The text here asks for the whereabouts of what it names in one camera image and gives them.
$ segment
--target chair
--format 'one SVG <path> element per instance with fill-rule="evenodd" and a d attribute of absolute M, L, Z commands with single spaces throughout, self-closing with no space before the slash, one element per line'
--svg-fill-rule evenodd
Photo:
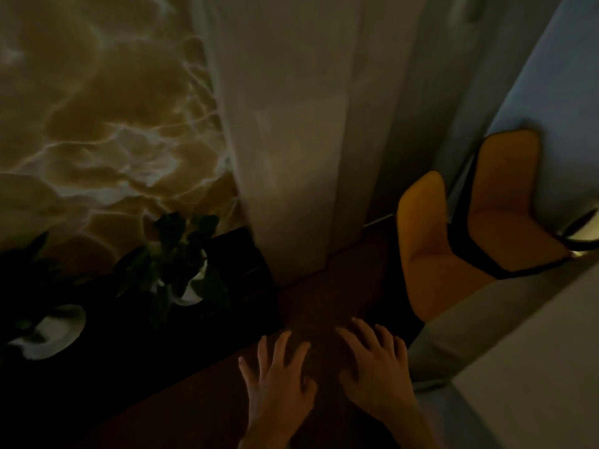
<path fill-rule="evenodd" d="M 449 247 L 445 187 L 436 171 L 401 197 L 397 232 L 408 300 L 425 323 L 495 280 Z"/>
<path fill-rule="evenodd" d="M 460 198 L 452 245 L 469 263 L 497 278 L 543 271 L 572 255 L 531 215 L 540 152 L 533 130 L 488 136 Z"/>

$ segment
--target person's left hand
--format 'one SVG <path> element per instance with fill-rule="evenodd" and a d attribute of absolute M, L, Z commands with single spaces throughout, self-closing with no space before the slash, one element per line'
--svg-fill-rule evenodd
<path fill-rule="evenodd" d="M 283 363 L 285 347 L 291 331 L 285 331 L 274 346 L 272 363 L 268 359 L 266 337 L 258 344 L 258 376 L 246 360 L 239 358 L 239 369 L 246 381 L 250 401 L 247 432 L 240 449 L 283 449 L 300 427 L 314 405 L 316 383 L 304 380 L 301 369 L 310 343 L 302 342 L 288 366 Z"/>

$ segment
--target chair seat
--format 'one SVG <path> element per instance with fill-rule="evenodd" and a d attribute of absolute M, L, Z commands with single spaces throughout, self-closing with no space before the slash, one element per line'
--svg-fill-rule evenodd
<path fill-rule="evenodd" d="M 495 280 L 453 254 L 418 256 L 408 268 L 410 305 L 425 323 Z"/>
<path fill-rule="evenodd" d="M 521 271 L 564 260 L 570 252 L 530 217 L 481 211 L 468 218 L 470 238 L 506 271 Z"/>

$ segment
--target potted plant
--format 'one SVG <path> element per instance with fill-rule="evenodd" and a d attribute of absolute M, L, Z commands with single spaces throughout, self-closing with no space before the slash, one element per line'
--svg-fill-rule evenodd
<path fill-rule="evenodd" d="M 40 257 L 47 237 L 44 232 L 24 249 L 0 254 L 0 346 L 15 345 L 30 360 L 64 350 L 86 323 L 85 310 L 65 302 L 74 279 L 63 277 L 54 260 Z"/>
<path fill-rule="evenodd" d="M 164 214 L 154 223 L 160 243 L 134 249 L 114 267 L 120 294 L 148 297 L 153 327 L 167 319 L 172 305 L 190 306 L 206 299 L 222 309 L 231 307 L 228 290 L 204 250 L 218 223 L 215 215 L 186 220 L 178 212 Z"/>

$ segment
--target dark floor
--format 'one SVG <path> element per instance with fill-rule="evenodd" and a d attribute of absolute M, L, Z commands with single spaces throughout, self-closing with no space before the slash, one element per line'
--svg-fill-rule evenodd
<path fill-rule="evenodd" d="M 388 438 L 385 430 L 343 396 L 337 375 L 352 358 L 334 327 L 364 316 L 382 298 L 393 231 L 392 220 L 367 228 L 360 243 L 330 258 L 327 270 L 279 293 L 281 318 L 293 330 L 290 347 L 311 341 L 305 371 L 319 385 L 314 409 L 291 441 L 292 449 L 364 448 L 374 441 L 387 447 L 380 439 Z M 268 338 L 271 349 L 277 335 Z M 237 358 L 245 355 L 256 365 L 255 351 L 255 345 L 244 348 L 134 405 L 74 447 L 235 448 L 247 422 Z M 378 433 L 374 440 L 373 432 Z"/>

